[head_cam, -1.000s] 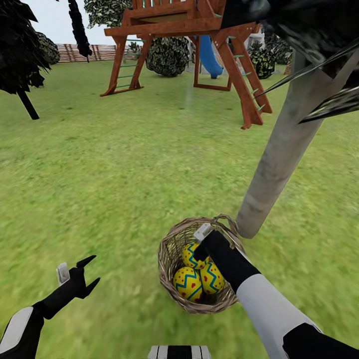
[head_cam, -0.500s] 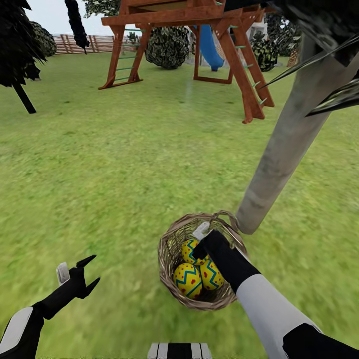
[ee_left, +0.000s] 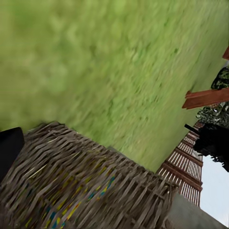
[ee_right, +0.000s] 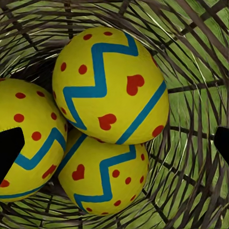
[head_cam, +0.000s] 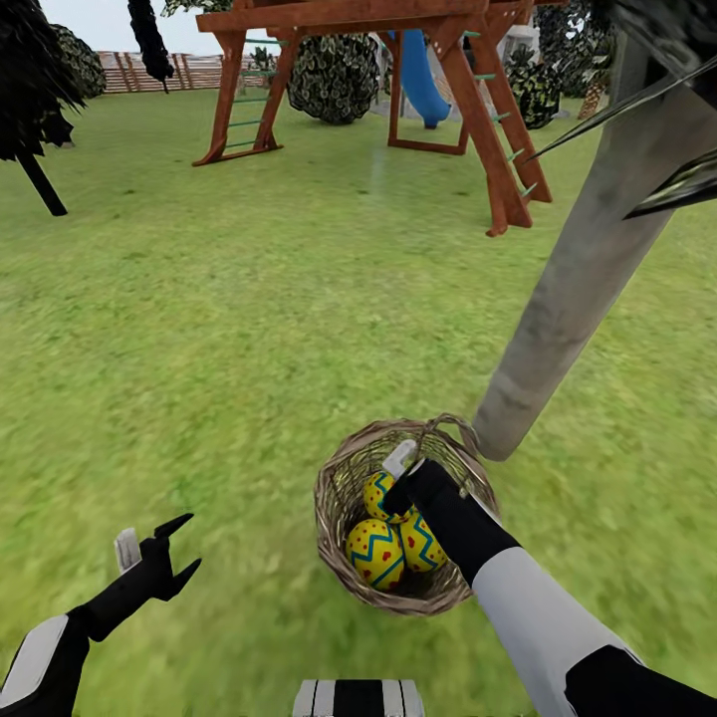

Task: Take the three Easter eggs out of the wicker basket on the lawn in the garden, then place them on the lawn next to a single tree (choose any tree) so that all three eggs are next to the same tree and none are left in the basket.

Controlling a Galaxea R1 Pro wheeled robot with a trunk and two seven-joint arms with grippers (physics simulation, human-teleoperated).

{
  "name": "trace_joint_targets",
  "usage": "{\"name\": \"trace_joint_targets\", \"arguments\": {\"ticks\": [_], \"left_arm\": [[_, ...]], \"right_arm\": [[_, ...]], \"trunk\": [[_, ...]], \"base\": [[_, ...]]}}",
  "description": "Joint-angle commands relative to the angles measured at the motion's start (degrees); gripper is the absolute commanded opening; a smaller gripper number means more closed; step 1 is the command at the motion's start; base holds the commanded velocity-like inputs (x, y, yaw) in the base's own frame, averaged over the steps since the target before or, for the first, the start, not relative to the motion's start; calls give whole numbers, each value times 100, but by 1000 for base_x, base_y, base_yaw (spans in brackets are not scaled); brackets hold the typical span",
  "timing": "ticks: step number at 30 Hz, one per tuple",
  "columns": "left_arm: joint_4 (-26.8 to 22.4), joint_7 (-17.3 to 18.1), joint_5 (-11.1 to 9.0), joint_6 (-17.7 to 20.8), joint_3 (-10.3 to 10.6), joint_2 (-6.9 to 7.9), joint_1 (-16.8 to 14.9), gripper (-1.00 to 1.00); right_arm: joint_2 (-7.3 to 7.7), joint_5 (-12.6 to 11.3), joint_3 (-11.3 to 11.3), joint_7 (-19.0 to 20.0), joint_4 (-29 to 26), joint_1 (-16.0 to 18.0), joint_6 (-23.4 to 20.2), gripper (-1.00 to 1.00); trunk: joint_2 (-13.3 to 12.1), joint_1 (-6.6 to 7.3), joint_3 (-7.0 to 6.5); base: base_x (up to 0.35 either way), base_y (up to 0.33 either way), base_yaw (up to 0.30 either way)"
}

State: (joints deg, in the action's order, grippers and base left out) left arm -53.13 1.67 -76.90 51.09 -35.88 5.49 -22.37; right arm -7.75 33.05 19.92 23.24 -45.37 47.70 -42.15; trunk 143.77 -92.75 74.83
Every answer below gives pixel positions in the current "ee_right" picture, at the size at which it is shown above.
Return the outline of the easter egg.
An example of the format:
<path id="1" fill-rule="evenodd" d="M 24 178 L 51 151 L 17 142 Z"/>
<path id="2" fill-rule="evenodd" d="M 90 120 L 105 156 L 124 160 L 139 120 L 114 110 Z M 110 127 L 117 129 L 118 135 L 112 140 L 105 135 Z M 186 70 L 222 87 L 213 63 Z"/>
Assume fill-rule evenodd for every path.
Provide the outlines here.
<path id="1" fill-rule="evenodd" d="M 148 170 L 143 143 L 107 143 L 71 125 L 65 153 L 54 174 L 79 209 L 103 217 L 130 206 L 143 189 Z"/>
<path id="2" fill-rule="evenodd" d="M 168 122 L 169 97 L 160 68 L 142 43 L 113 27 L 86 29 L 63 47 L 52 91 L 70 124 L 107 143 L 148 142 Z"/>
<path id="3" fill-rule="evenodd" d="M 20 127 L 25 145 L 0 184 L 0 201 L 14 202 L 39 191 L 62 161 L 67 120 L 54 96 L 34 83 L 0 79 L 0 133 Z"/>

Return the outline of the wicker basket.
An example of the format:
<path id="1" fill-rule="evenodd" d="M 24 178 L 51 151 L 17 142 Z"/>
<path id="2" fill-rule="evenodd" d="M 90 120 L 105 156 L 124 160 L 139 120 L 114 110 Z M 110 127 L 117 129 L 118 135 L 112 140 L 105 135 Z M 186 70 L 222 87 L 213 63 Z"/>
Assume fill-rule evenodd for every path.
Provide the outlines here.
<path id="1" fill-rule="evenodd" d="M 56 228 L 47 228 L 44 226 L 44 224 L 46 223 L 63 223 L 63 224 L 70 224 L 71 226 L 67 226 L 67 227 L 75 227 L 77 226 L 78 229 L 82 229 L 82 225 L 86 224 L 86 225 L 94 225 L 96 224 L 96 226 L 94 226 L 91 229 L 94 229 L 97 226 L 100 226 L 101 224 L 105 223 L 108 220 L 114 219 L 114 221 L 112 221 L 111 223 L 105 225 L 104 227 L 98 228 L 98 229 L 107 229 L 110 228 L 111 226 L 117 226 L 117 228 L 115 229 L 124 229 L 126 228 L 129 224 L 133 223 L 136 219 L 140 218 L 142 215 L 144 215 L 146 212 L 142 213 L 139 216 L 139 213 L 150 203 L 154 204 L 154 208 L 156 208 L 156 210 L 152 213 L 152 215 L 155 212 L 158 212 L 158 214 L 162 217 L 162 221 L 165 221 L 165 225 L 162 229 L 176 229 L 174 227 L 175 222 L 177 221 L 177 219 L 179 218 L 179 216 L 181 215 L 181 213 L 184 211 L 183 214 L 183 218 L 182 221 L 180 222 L 180 225 L 178 226 L 177 229 L 184 229 L 186 227 L 186 225 L 189 223 L 189 221 L 192 219 L 192 217 L 194 217 L 192 225 L 190 227 L 190 229 L 197 229 L 201 224 L 200 229 L 209 229 L 212 227 L 212 225 L 215 223 L 215 221 L 217 221 L 216 226 L 214 229 L 221 229 L 222 228 L 222 224 L 225 218 L 225 214 L 227 212 L 227 209 L 229 208 L 229 165 L 227 164 L 226 161 L 224 161 L 224 164 L 222 166 L 221 164 L 221 160 L 223 158 L 223 156 L 221 155 L 221 153 L 219 152 L 219 150 L 217 149 L 216 155 L 215 155 L 215 159 L 213 160 L 212 163 L 212 158 L 211 158 L 211 147 L 212 147 L 212 141 L 215 139 L 215 134 L 213 133 L 212 130 L 212 135 L 210 134 L 210 120 L 209 120 L 209 103 L 208 103 L 208 98 L 210 99 L 215 117 L 216 117 L 216 122 L 218 124 L 218 126 L 222 126 L 222 120 L 221 120 L 221 105 L 224 109 L 224 112 L 226 114 L 226 128 L 229 129 L 229 72 L 228 69 L 219 61 L 218 56 L 212 46 L 212 44 L 214 45 L 215 48 L 217 48 L 219 50 L 219 52 L 222 54 L 222 56 L 225 57 L 226 62 L 229 64 L 229 43 L 227 41 L 227 38 L 224 34 L 224 31 L 229 35 L 229 30 L 228 28 L 223 24 L 223 22 L 221 21 L 221 19 L 218 17 L 217 12 L 227 8 L 229 10 L 229 0 L 219 0 L 215 5 L 212 5 L 210 3 L 207 2 L 207 0 L 198 0 L 198 2 L 202 5 L 202 7 L 205 9 L 205 13 L 203 15 L 199 15 L 197 14 L 193 8 L 191 8 L 191 6 L 187 3 L 186 0 L 176 0 L 176 3 L 186 12 L 186 14 L 188 15 L 189 18 L 185 17 L 184 15 L 182 16 L 180 13 L 178 13 L 177 11 L 175 11 L 165 0 L 163 0 L 167 6 L 160 4 L 159 2 L 157 2 L 156 0 L 139 0 L 141 2 L 145 2 L 145 4 L 147 4 L 147 6 L 156 14 L 156 16 L 165 24 L 165 26 L 172 32 L 171 34 L 173 34 L 175 37 L 172 38 L 167 32 L 166 30 L 164 30 L 163 28 L 160 27 L 160 25 L 156 22 L 156 20 L 154 20 L 154 18 L 152 18 L 150 16 L 150 14 L 148 12 L 146 12 L 145 9 L 143 9 L 135 0 L 31 0 L 27 3 L 24 3 L 20 6 L 8 6 L 8 4 L 12 4 L 15 2 L 18 2 L 20 0 L 0 0 L 0 9 L 2 10 L 2 12 L 0 13 L 0 15 L 3 15 L 3 17 L 0 18 L 0 21 L 7 16 L 9 19 L 5 20 L 3 22 L 0 22 L 0 27 L 4 26 L 4 28 L 2 30 L 0 30 L 0 34 L 7 32 L 7 34 L 5 36 L 0 37 L 0 41 L 2 41 L 5 38 L 9 38 L 12 36 L 18 36 L 19 34 L 22 34 L 23 36 L 17 40 L 11 40 L 9 43 L 6 43 L 4 45 L 0 45 L 0 54 L 4 51 L 7 51 L 2 57 L 0 57 L 0 62 L 2 61 L 3 58 L 5 58 L 6 56 L 9 55 L 9 57 L 3 62 L 0 63 L 0 71 L 2 71 L 2 73 L 0 74 L 0 79 L 2 78 L 16 78 L 16 79 L 21 79 L 21 80 L 25 80 L 25 78 L 28 78 L 29 76 L 33 76 L 39 72 L 42 72 L 44 70 L 47 69 L 47 71 L 50 74 L 50 77 L 52 77 L 52 72 L 50 72 L 50 69 L 53 68 L 53 66 L 55 65 L 55 62 L 61 52 L 61 50 L 63 49 L 64 46 L 66 46 L 66 44 L 77 34 L 83 32 L 86 29 L 90 29 L 90 28 L 94 28 L 97 27 L 96 24 L 102 24 L 102 26 L 104 27 L 113 27 L 116 29 L 119 29 L 121 31 L 125 31 L 128 34 L 130 34 L 131 36 L 133 36 L 134 38 L 136 38 L 140 43 L 142 43 L 145 48 L 148 50 L 148 52 L 154 56 L 155 54 L 158 56 L 161 64 L 164 67 L 164 62 L 161 60 L 161 58 L 159 57 L 158 53 L 170 64 L 171 68 L 174 71 L 174 76 L 177 78 L 177 80 L 180 82 L 181 87 L 178 88 L 172 88 L 172 89 L 168 89 L 168 94 L 172 94 L 172 93 L 178 93 L 178 92 L 184 92 L 184 97 L 185 97 L 185 101 L 187 104 L 187 108 L 188 108 L 188 112 L 189 112 L 189 116 L 190 116 L 190 125 L 189 122 L 187 121 L 186 118 L 186 129 L 183 127 L 180 127 L 180 113 L 179 113 L 179 107 L 178 107 L 178 116 L 179 116 L 179 122 L 178 122 L 178 126 L 170 126 L 170 112 L 169 112 L 169 116 L 168 116 L 168 122 L 164 128 L 164 130 L 162 131 L 162 141 L 161 141 L 161 136 L 159 136 L 159 150 L 157 152 L 157 155 L 155 156 L 156 153 L 156 149 L 153 148 L 153 153 L 151 154 L 151 150 L 152 150 L 152 146 L 154 147 L 154 141 L 155 139 L 153 138 L 153 140 L 150 140 L 148 142 L 143 143 L 146 147 L 146 150 L 148 152 L 148 158 L 149 160 L 151 158 L 153 158 L 153 160 L 155 159 L 155 164 L 154 166 L 151 168 L 151 166 L 149 168 L 149 173 L 152 171 L 151 174 L 151 178 L 148 182 L 148 184 L 146 184 L 147 187 L 147 191 L 149 188 L 149 185 L 151 183 L 151 179 L 154 176 L 154 179 L 152 181 L 151 187 L 149 189 L 149 192 L 145 191 L 146 186 L 143 185 L 143 189 L 141 190 L 140 193 L 144 193 L 145 197 L 142 199 L 139 199 L 138 201 L 136 201 L 134 203 L 134 201 L 130 204 L 130 206 L 126 207 L 124 210 L 122 210 L 119 213 L 113 214 L 114 216 L 102 220 L 102 221 L 98 221 L 98 222 L 92 222 L 98 219 L 101 219 L 103 217 L 107 217 L 107 216 L 96 216 L 96 215 L 92 215 L 95 216 L 94 219 L 90 219 L 90 220 L 85 220 L 88 218 L 91 218 L 92 216 L 89 217 L 85 217 L 82 218 L 82 216 L 87 215 L 89 213 L 85 213 L 83 210 L 79 209 L 71 200 L 72 203 L 59 203 L 53 201 L 53 196 L 65 199 L 65 200 L 70 200 L 70 198 L 68 198 L 67 194 L 64 192 L 64 190 L 62 189 L 61 183 L 58 182 L 51 182 L 50 180 L 37 192 L 40 192 L 42 194 L 46 194 L 46 195 L 50 195 L 52 196 L 51 198 L 47 198 L 47 197 L 43 197 L 41 195 L 35 195 L 33 194 L 31 197 L 38 197 L 38 199 L 36 198 L 30 198 L 28 197 L 27 199 L 31 200 L 32 202 L 34 202 L 35 204 L 37 204 L 38 206 L 28 203 L 26 202 L 24 199 L 22 200 L 18 200 L 21 201 L 22 203 L 26 204 L 27 206 L 30 206 L 32 209 L 26 209 L 26 208 L 21 208 L 20 206 L 16 205 L 15 202 L 1 202 L 0 201 L 0 206 L 3 208 L 3 211 L 0 211 L 0 227 L 4 227 L 7 229 L 28 229 L 26 227 L 24 227 L 23 223 L 18 223 L 16 220 L 11 219 L 9 217 L 10 216 L 16 216 L 16 217 L 20 217 L 22 219 L 27 220 L 29 223 L 33 223 L 32 221 L 30 221 L 29 219 L 37 219 L 34 216 L 25 216 L 25 215 L 21 215 L 19 214 L 17 211 L 13 210 L 11 207 L 14 208 L 18 208 L 21 209 L 22 211 L 29 213 L 29 212 L 33 212 L 37 215 L 42 216 L 42 219 L 37 219 L 40 220 L 41 223 L 40 225 L 36 225 L 35 223 L 33 223 L 34 225 L 30 225 L 27 224 L 27 226 L 31 226 L 31 227 L 35 227 L 35 228 L 39 228 L 39 229 L 57 229 Z M 47 1 L 50 2 L 50 4 L 45 5 L 45 6 L 41 6 L 41 7 L 33 7 L 31 6 L 34 3 L 38 3 L 40 1 Z M 121 2 L 121 6 L 116 6 L 114 4 L 112 4 L 112 2 Z M 211 8 L 209 8 L 207 6 L 207 4 L 209 4 L 211 6 Z M 52 7 L 53 4 L 55 3 L 63 3 L 64 6 L 60 6 L 60 7 Z M 116 7 L 117 9 L 119 9 L 119 11 L 114 11 L 114 10 L 108 10 L 108 9 L 104 9 L 101 6 L 98 6 L 98 3 L 105 3 L 108 4 L 112 7 Z M 139 16 L 139 14 L 133 10 L 133 8 L 130 6 L 130 3 L 135 4 L 136 6 L 138 6 L 144 13 L 147 14 L 147 16 L 153 20 L 156 24 L 151 24 L 150 22 L 148 22 L 147 20 L 141 18 Z M 80 4 L 92 4 L 95 7 L 82 7 Z M 13 11 L 14 10 L 18 10 L 18 9 L 23 9 L 23 8 L 36 8 L 34 10 L 27 10 L 27 11 L 19 11 L 16 13 L 19 13 L 17 16 L 13 16 Z M 126 10 L 126 8 L 130 8 L 130 11 Z M 41 11 L 42 9 L 61 9 L 61 10 L 65 10 L 65 12 L 62 11 L 58 11 L 58 10 L 44 10 Z M 87 12 L 76 12 L 76 11 L 72 11 L 72 10 L 89 10 L 91 11 L 91 13 L 87 13 Z M 95 10 L 102 10 L 104 12 L 106 12 L 107 14 L 100 14 L 95 12 Z M 169 20 L 166 16 L 165 13 L 162 10 L 167 10 L 168 12 L 172 12 L 176 15 L 176 17 L 182 22 L 182 24 L 185 26 L 185 29 L 183 29 L 181 26 L 175 25 L 173 24 L 173 22 L 171 20 Z M 133 20 L 127 18 L 124 16 L 124 13 L 129 13 L 131 16 L 141 20 L 147 27 L 143 27 L 141 25 L 139 25 L 137 22 L 134 22 Z M 20 22 L 20 20 L 22 20 L 23 17 L 29 15 L 29 14 L 39 14 L 39 16 L 34 17 L 33 19 L 23 19 L 22 22 Z M 78 18 L 79 16 L 88 16 L 88 15 L 93 15 L 95 17 L 100 18 L 101 20 L 93 20 L 91 18 L 89 19 L 82 19 L 82 18 Z M 57 16 L 54 19 L 40 19 L 42 17 L 45 16 Z M 66 16 L 66 19 L 58 19 L 61 16 Z M 181 17 L 185 18 L 186 20 L 188 20 L 190 22 L 190 25 L 188 25 Z M 211 30 L 206 26 L 206 24 L 204 23 L 205 20 L 212 18 L 213 20 L 215 20 L 218 24 L 219 24 L 219 28 L 220 28 L 220 32 L 222 34 L 223 40 L 224 40 L 224 44 L 225 46 L 223 46 L 223 44 L 217 39 L 217 37 L 211 32 Z M 39 24 L 31 24 L 31 22 L 33 21 L 42 21 L 42 23 Z M 56 22 L 54 24 L 46 24 L 48 22 Z M 66 22 L 68 24 L 66 25 L 62 25 L 59 23 L 63 23 Z M 13 23 L 11 27 L 6 28 L 6 26 L 8 26 L 10 23 Z M 80 23 L 82 24 L 93 24 L 93 26 L 82 26 L 80 25 Z M 152 37 L 147 36 L 146 34 L 142 33 L 139 29 L 137 29 L 133 24 L 141 27 L 142 29 L 151 32 L 152 34 L 154 34 L 160 42 L 158 42 L 157 40 L 153 39 Z M 161 29 L 166 35 L 169 36 L 169 38 L 171 39 L 171 41 L 168 41 L 168 43 L 165 43 L 163 41 L 163 38 L 161 36 L 159 36 L 150 26 L 155 26 L 158 27 L 159 29 Z M 179 31 L 177 29 L 177 27 L 179 27 L 181 29 L 181 31 Z M 198 36 L 198 33 L 196 31 L 196 27 L 198 27 L 206 37 L 208 37 L 208 42 L 211 46 L 211 50 L 207 47 L 207 45 L 200 39 L 200 37 Z M 35 28 L 40 28 L 40 30 L 37 31 L 32 31 L 32 29 Z M 52 31 L 42 31 L 45 30 L 46 28 L 50 28 L 53 29 Z M 17 29 L 16 32 L 11 33 L 12 30 Z M 65 31 L 57 31 L 58 29 L 66 29 Z M 37 32 L 43 32 L 43 34 L 35 34 Z M 47 34 L 47 33 L 55 33 L 55 34 Z M 204 53 L 207 62 L 205 62 L 204 58 L 202 58 L 200 56 L 200 54 L 197 52 L 197 50 L 193 47 L 192 44 L 190 44 L 186 38 L 186 33 L 191 33 L 195 39 L 199 42 L 200 47 L 204 52 L 207 52 L 210 57 L 217 63 L 217 66 L 219 68 L 219 71 L 221 72 L 221 78 L 216 74 L 215 71 L 212 70 L 212 68 L 210 67 L 210 64 L 208 62 L 207 59 L 207 55 Z M 60 35 L 59 33 L 67 33 L 69 35 L 69 38 L 61 40 L 61 39 L 50 39 L 53 36 L 67 36 L 67 35 Z M 45 37 L 43 39 L 35 39 L 35 38 L 30 38 L 31 36 L 48 36 Z M 22 38 L 26 38 L 25 41 L 18 43 Z M 203 64 L 204 67 L 206 67 L 212 77 L 213 80 L 212 81 L 207 81 L 205 79 L 205 77 L 203 76 L 203 74 L 200 71 L 199 66 L 196 66 L 195 63 L 193 62 L 193 60 L 186 54 L 186 52 L 179 46 L 179 44 L 177 43 L 177 41 L 180 41 L 193 55 L 196 64 L 198 65 L 198 62 L 196 61 L 196 58 L 201 62 L 201 64 Z M 7 46 L 14 41 L 18 41 L 17 43 L 15 43 L 12 47 L 7 48 Z M 26 47 L 24 47 L 23 45 L 26 42 L 29 42 L 30 44 L 26 45 Z M 172 49 L 169 47 L 172 43 L 177 44 L 177 47 L 189 58 L 191 59 L 191 61 L 193 62 L 193 64 L 195 65 L 195 67 L 198 69 L 198 71 L 201 74 L 203 83 L 200 82 L 200 80 L 195 76 L 195 74 L 187 67 L 187 65 L 184 64 L 184 62 L 172 51 Z M 16 47 L 17 45 L 21 44 L 14 52 L 10 52 L 14 47 Z M 22 47 L 23 46 L 23 47 Z M 44 47 L 43 49 L 38 49 L 36 48 L 36 46 L 38 47 Z M 34 51 L 24 57 L 19 58 L 20 55 L 22 55 L 22 53 L 16 58 L 14 59 L 9 65 L 8 62 L 15 57 L 15 54 L 17 52 L 21 52 L 25 49 L 28 48 L 34 48 Z M 180 68 L 180 66 L 178 66 L 167 54 L 166 49 L 168 49 L 170 51 L 170 53 L 190 72 L 190 74 L 192 75 L 192 77 L 194 79 L 196 79 L 199 83 L 196 84 L 193 80 L 190 79 L 190 77 Z M 10 52 L 10 53 L 9 53 Z M 19 59 L 20 60 L 19 60 Z M 19 61 L 17 64 L 13 65 L 12 67 L 10 66 L 12 63 L 14 63 L 15 61 Z M 30 60 L 30 62 L 22 67 L 22 68 L 18 68 L 16 70 L 14 70 L 13 68 L 16 67 L 17 65 L 23 64 L 24 62 L 27 62 L 28 60 Z M 159 66 L 159 65 L 158 65 Z M 166 65 L 165 65 L 166 66 Z M 167 67 L 167 66 L 166 66 Z M 166 68 L 164 67 L 166 73 L 161 69 L 161 67 L 159 67 L 160 70 L 171 80 L 169 74 L 167 73 Z M 168 67 L 167 67 L 168 68 Z M 168 68 L 169 69 L 169 68 Z M 170 70 L 170 69 L 169 69 Z M 190 82 L 192 85 L 189 86 L 183 86 L 181 81 L 179 80 L 176 71 L 181 74 L 188 82 Z M 42 74 L 44 74 L 46 71 L 44 71 L 43 73 L 41 73 L 39 76 L 41 76 Z M 35 81 L 39 76 L 37 76 L 33 81 Z M 43 81 L 41 81 L 39 84 L 37 85 L 41 85 L 45 80 L 47 80 L 48 78 L 45 78 Z M 34 83 L 33 81 L 30 81 L 31 83 Z M 172 80 L 171 80 L 172 81 Z M 36 84 L 36 83 L 34 83 Z M 221 86 L 224 85 L 226 90 L 227 90 L 227 94 L 226 94 L 226 102 L 227 105 L 225 107 L 224 101 L 222 99 L 222 95 L 221 95 Z M 46 89 L 48 92 L 50 92 L 53 95 L 53 91 L 52 89 L 49 90 L 49 88 L 52 87 L 52 81 L 48 81 L 47 83 L 45 83 L 43 86 L 40 86 L 44 89 Z M 215 103 L 213 102 L 212 96 L 210 95 L 210 92 L 208 90 L 209 87 L 217 87 L 218 89 L 218 93 L 219 93 L 219 98 L 220 98 L 220 107 L 219 107 L 219 114 L 216 108 Z M 207 133 L 205 134 L 202 131 L 202 119 L 201 119 L 201 89 L 205 88 L 206 92 L 207 92 Z M 195 131 L 194 127 L 195 127 L 195 119 L 194 119 L 194 106 L 196 105 L 195 100 L 194 100 L 194 91 L 195 89 L 197 89 L 199 91 L 199 103 L 198 103 L 198 130 Z M 192 111 L 191 108 L 189 106 L 188 100 L 186 98 L 185 95 L 185 91 L 193 91 L 193 107 L 192 107 Z M 53 95 L 54 96 L 54 95 Z M 187 122 L 189 125 L 189 129 L 187 129 Z M 68 127 L 70 127 L 72 124 L 70 124 L 70 122 L 67 120 L 67 125 Z M 170 153 L 171 151 L 171 135 L 170 135 L 170 131 L 171 130 L 175 130 L 175 136 L 176 136 L 176 131 L 179 131 L 179 141 L 177 143 L 177 147 L 178 144 L 181 144 L 181 133 L 186 133 L 187 134 L 187 139 L 186 139 L 186 144 L 184 147 L 184 150 L 186 148 L 187 145 L 187 149 L 186 149 L 186 156 L 185 156 L 185 162 L 183 167 L 181 168 L 181 159 L 184 155 L 184 150 L 183 153 L 179 159 L 179 163 L 178 166 L 176 168 L 176 153 L 177 153 L 177 148 L 176 148 L 176 143 L 175 143 L 175 154 L 173 156 L 172 162 L 171 164 L 167 164 L 165 162 L 165 158 L 167 157 L 167 155 Z M 193 146 L 193 139 L 194 139 L 194 135 L 196 135 L 198 137 L 198 149 L 197 152 L 195 153 L 194 151 L 194 146 Z M 206 151 L 206 157 L 203 160 L 203 145 L 202 145 L 202 139 L 206 138 L 206 144 L 207 144 L 207 151 Z M 166 142 L 168 145 L 168 149 L 167 151 L 166 149 Z M 192 167 L 190 170 L 190 174 L 188 176 L 188 157 L 190 155 L 190 150 L 192 148 Z M 161 160 L 161 156 L 163 153 L 163 149 L 164 149 L 164 158 L 163 160 Z M 196 180 L 192 179 L 191 176 L 194 176 L 194 171 L 195 171 L 195 165 L 196 165 L 196 157 L 198 155 L 198 177 Z M 154 174 L 155 171 L 155 167 L 156 165 L 160 163 L 160 168 L 159 170 L 156 169 L 156 173 Z M 215 176 L 215 173 L 217 171 L 218 168 L 218 164 L 219 164 L 219 178 L 217 180 L 217 183 L 214 187 L 213 190 L 213 177 Z M 154 188 L 154 184 L 156 182 L 156 177 L 161 169 L 161 167 L 165 166 L 166 168 L 168 168 L 168 174 L 166 176 L 166 178 L 164 180 L 160 180 L 158 187 L 156 189 L 156 191 L 154 192 L 153 195 L 151 195 L 152 190 Z M 186 168 L 187 167 L 187 168 Z M 186 175 L 184 174 L 186 168 Z M 160 199 L 162 197 L 162 195 L 164 195 L 163 190 L 164 187 L 166 185 L 167 179 L 170 176 L 170 174 L 174 172 L 174 177 L 172 182 L 169 184 L 169 186 L 167 186 L 166 190 L 170 187 L 170 190 L 168 191 L 167 197 L 165 202 L 161 205 L 161 207 L 158 207 L 158 205 L 156 205 L 155 203 L 155 199 L 156 199 L 156 195 L 159 192 L 159 190 L 161 189 L 161 187 L 163 186 L 162 192 L 161 192 L 161 196 L 158 200 L 158 204 L 160 202 Z M 226 198 L 222 198 L 220 196 L 220 189 L 221 189 L 221 183 L 224 179 L 225 176 L 225 172 L 227 175 L 227 196 Z M 148 173 L 148 174 L 149 174 Z M 205 175 L 205 186 L 202 183 L 202 178 Z M 177 178 L 177 176 L 179 176 L 178 180 L 177 180 L 177 186 L 176 189 L 174 190 L 174 192 L 169 196 L 169 193 L 173 187 L 174 181 Z M 57 173 L 55 173 L 51 179 L 55 179 L 55 180 L 59 180 L 57 177 Z M 162 179 L 162 177 L 161 177 Z M 175 199 L 177 197 L 177 192 L 178 189 L 180 188 L 180 184 L 183 180 L 186 180 L 186 185 L 184 188 L 184 192 L 182 193 L 181 196 L 181 200 L 179 203 L 179 206 L 177 208 L 177 211 L 173 214 L 173 217 L 171 219 L 168 220 L 168 217 L 170 216 L 170 213 L 172 211 L 172 207 L 174 205 Z M 191 183 L 191 185 L 194 187 L 193 191 L 191 193 L 191 195 L 182 203 L 182 201 L 184 200 L 185 194 L 186 194 L 186 190 L 189 186 L 189 183 Z M 166 190 L 164 192 L 166 192 Z M 36 194 L 37 194 L 36 192 Z M 193 202 L 194 199 L 198 196 L 198 194 L 202 192 L 201 194 L 201 198 L 200 198 L 200 202 L 195 206 L 195 208 L 193 209 L 193 211 L 191 212 L 192 206 L 193 206 Z M 139 193 L 139 196 L 140 196 Z M 174 194 L 173 196 L 173 200 L 169 209 L 169 213 L 168 216 L 166 217 L 163 213 L 164 207 L 167 204 L 167 202 L 170 200 L 171 196 Z M 137 196 L 136 198 L 138 198 L 139 196 Z M 206 212 L 202 215 L 201 218 L 199 218 L 202 207 L 204 202 L 206 201 L 206 199 L 210 197 L 209 200 L 209 204 L 208 204 L 208 208 L 206 210 Z M 143 205 L 139 212 L 129 221 L 127 221 L 126 223 L 124 223 L 126 221 L 125 218 L 128 218 L 132 213 L 134 213 L 135 211 L 138 210 L 135 209 L 133 212 L 131 212 L 128 215 L 125 215 L 123 217 L 119 217 L 120 215 L 122 215 L 123 213 L 125 213 L 127 210 L 129 210 L 130 208 L 132 208 L 133 206 L 137 205 L 138 203 L 142 202 L 143 200 L 148 199 L 148 201 L 146 202 L 145 205 Z M 42 201 L 48 204 L 47 208 L 44 208 L 43 206 L 41 206 L 39 203 L 35 202 L 35 200 L 37 201 Z M 52 210 L 50 209 L 51 204 L 55 204 L 55 205 L 61 205 L 61 206 L 65 206 L 65 208 L 61 208 L 61 209 L 56 209 L 56 210 Z M 67 204 L 74 204 L 74 206 L 68 206 Z M 219 207 L 220 206 L 220 207 Z M 219 207 L 219 208 L 218 208 Z M 40 208 L 40 209 L 44 209 L 45 212 L 41 212 L 36 210 L 35 208 Z M 212 213 L 218 208 L 218 210 L 216 211 L 216 213 L 213 215 L 213 217 L 211 218 Z M 62 210 L 68 210 L 68 209 L 77 209 L 77 212 L 62 212 Z M 150 209 L 150 210 L 152 210 Z M 148 210 L 147 212 L 149 212 L 150 210 Z M 49 212 L 55 212 L 55 213 L 60 213 L 60 215 L 53 215 L 53 214 L 49 214 Z M 151 216 L 152 216 L 151 215 Z M 69 219 L 67 217 L 71 217 L 71 216 L 78 216 L 78 219 Z M 142 223 L 141 225 L 137 226 L 135 229 L 137 229 L 138 227 L 146 224 L 151 216 L 149 217 L 148 220 L 146 220 L 146 222 Z M 5 222 L 3 217 L 5 217 L 6 219 L 9 220 L 9 222 L 12 222 L 14 225 L 17 225 L 20 228 L 11 228 L 9 227 Z M 47 220 L 50 218 L 61 218 L 61 219 L 65 219 L 65 220 Z M 82 220 L 84 219 L 84 220 Z M 124 221 L 120 222 L 122 219 L 125 219 Z M 161 222 L 162 222 L 161 221 Z M 92 223 L 90 223 L 92 222 Z M 161 223 L 160 222 L 160 223 Z M 158 227 L 159 224 L 154 225 L 153 227 Z M 84 225 L 85 226 L 85 225 Z M 152 229 L 153 227 L 149 228 Z M 66 227 L 61 227 L 61 228 L 66 228 Z M 227 227 L 227 229 L 229 229 L 229 226 Z"/>

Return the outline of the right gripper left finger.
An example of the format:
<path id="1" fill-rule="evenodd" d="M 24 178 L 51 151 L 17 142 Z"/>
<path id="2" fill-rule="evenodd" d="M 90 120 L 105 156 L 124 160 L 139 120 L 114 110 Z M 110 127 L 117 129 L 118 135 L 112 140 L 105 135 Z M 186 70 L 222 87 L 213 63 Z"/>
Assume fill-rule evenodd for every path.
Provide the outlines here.
<path id="1" fill-rule="evenodd" d="M 25 145 L 20 127 L 0 133 L 0 184 Z"/>

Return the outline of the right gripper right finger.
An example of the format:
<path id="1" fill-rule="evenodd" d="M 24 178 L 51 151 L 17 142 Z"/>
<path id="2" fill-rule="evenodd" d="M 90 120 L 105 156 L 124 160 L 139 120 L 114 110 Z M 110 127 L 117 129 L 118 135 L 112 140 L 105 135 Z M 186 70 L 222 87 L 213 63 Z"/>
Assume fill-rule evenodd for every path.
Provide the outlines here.
<path id="1" fill-rule="evenodd" d="M 229 129 L 224 127 L 218 127 L 214 144 L 229 165 Z"/>

